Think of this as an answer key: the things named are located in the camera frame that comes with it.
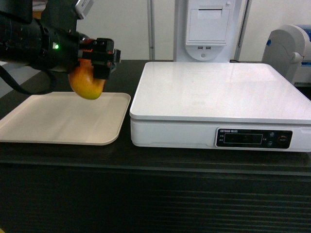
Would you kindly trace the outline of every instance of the black table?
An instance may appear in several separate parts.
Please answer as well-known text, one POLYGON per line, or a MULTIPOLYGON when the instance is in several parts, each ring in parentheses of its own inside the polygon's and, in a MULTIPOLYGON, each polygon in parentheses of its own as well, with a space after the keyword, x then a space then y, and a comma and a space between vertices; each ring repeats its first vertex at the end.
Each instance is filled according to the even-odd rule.
MULTIPOLYGON (((106 92, 133 98, 147 61, 106 92)), ((71 91, 57 74, 57 91, 71 91)), ((24 87, 42 89, 42 73, 24 87)), ((300 88, 311 97, 309 88, 300 88)), ((26 95, 0 99, 0 118, 26 95)), ((26 232, 310 232, 311 153, 141 148, 126 114, 107 146, 0 143, 0 228, 26 232)))

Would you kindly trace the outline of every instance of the robotic arm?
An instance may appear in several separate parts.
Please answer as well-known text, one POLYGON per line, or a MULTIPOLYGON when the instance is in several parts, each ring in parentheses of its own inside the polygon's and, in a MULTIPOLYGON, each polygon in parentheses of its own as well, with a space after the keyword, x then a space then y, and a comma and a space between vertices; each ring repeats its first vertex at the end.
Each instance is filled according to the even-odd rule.
POLYGON ((34 69, 70 73, 78 58, 91 60, 94 78, 108 79, 121 51, 107 38, 76 31, 93 0, 49 0, 41 19, 32 18, 32 0, 0 2, 0 60, 34 69))

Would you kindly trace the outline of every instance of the dark tabletop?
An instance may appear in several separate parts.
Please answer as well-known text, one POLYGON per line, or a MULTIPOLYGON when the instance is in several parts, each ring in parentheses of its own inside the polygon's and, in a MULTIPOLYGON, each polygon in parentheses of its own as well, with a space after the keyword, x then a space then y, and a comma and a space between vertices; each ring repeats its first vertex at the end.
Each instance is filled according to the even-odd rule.
MULTIPOLYGON (((118 64, 105 92, 128 93, 134 97, 144 64, 143 60, 124 60, 118 64)), ((66 74, 57 73, 56 91, 71 91, 66 74)), ((48 85, 44 74, 32 77, 23 86, 40 90, 48 85)), ((310 88, 300 88, 311 97, 310 88)), ((28 96, 15 91, 0 99, 3 118, 28 96)), ((130 116, 127 111, 118 139, 106 146, 61 145, 39 143, 0 143, 2 164, 33 164, 79 167, 126 168, 141 170, 175 170, 198 172, 237 172, 255 174, 311 175, 311 153, 143 148, 133 145, 130 116)))

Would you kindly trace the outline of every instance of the white machine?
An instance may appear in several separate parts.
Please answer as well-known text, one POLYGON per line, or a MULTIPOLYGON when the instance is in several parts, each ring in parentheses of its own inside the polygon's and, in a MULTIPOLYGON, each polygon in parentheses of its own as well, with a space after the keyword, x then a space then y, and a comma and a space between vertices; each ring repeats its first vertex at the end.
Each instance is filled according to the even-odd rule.
POLYGON ((295 86, 311 86, 311 25, 284 25, 272 31, 262 62, 295 86))
POLYGON ((242 0, 176 0, 174 61, 229 62, 242 0))
POLYGON ((175 21, 184 25, 175 27, 175 34, 187 32, 175 38, 174 58, 179 62, 150 62, 142 73, 130 109, 133 143, 311 151, 311 101, 270 65, 229 63, 231 49, 226 49, 233 41, 227 40, 228 28, 241 2, 185 2, 176 0, 175 5, 188 16, 185 23, 175 15, 184 22, 175 21))

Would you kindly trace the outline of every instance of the button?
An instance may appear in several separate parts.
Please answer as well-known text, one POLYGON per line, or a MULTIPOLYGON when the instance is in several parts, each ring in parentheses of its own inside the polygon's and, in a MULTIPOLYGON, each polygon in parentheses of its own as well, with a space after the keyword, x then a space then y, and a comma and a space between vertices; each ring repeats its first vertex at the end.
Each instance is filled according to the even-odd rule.
POLYGON ((277 142, 278 142, 279 144, 285 144, 285 143, 287 143, 287 141, 288 141, 288 138, 287 138, 287 136, 285 136, 285 135, 281 135, 281 136, 278 137, 278 139, 277 139, 277 142))
POLYGON ((267 146, 268 146, 268 147, 273 146, 273 142, 272 142, 272 141, 267 142, 267 146))
POLYGON ((275 133, 275 132, 269 133, 269 137, 275 137, 275 136, 276 136, 276 133, 275 133))

